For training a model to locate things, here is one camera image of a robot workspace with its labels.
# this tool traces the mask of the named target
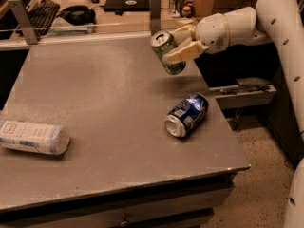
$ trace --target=concrete floor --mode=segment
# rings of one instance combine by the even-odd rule
[[[282,227],[295,170],[254,116],[242,116],[239,127],[235,134],[252,167],[238,173],[236,188],[201,228]]]

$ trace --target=gray tabletop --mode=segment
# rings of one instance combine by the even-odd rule
[[[1,120],[62,124],[62,157],[0,148],[0,211],[203,178],[250,167],[194,62],[163,69],[150,38],[32,46]],[[204,94],[207,117],[187,139],[167,112]]]

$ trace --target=blue can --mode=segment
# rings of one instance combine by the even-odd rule
[[[165,116],[165,128],[173,136],[182,138],[205,117],[208,107],[203,95],[188,95]]]

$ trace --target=laptop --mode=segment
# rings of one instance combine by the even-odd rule
[[[150,11],[150,0],[106,0],[104,11]]]

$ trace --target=can lid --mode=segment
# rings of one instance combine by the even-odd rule
[[[164,121],[167,131],[175,137],[184,137],[186,130],[179,119],[172,115],[167,115]]]
[[[159,47],[165,44],[170,38],[170,33],[164,30],[161,30],[154,34],[151,38],[151,46]]]

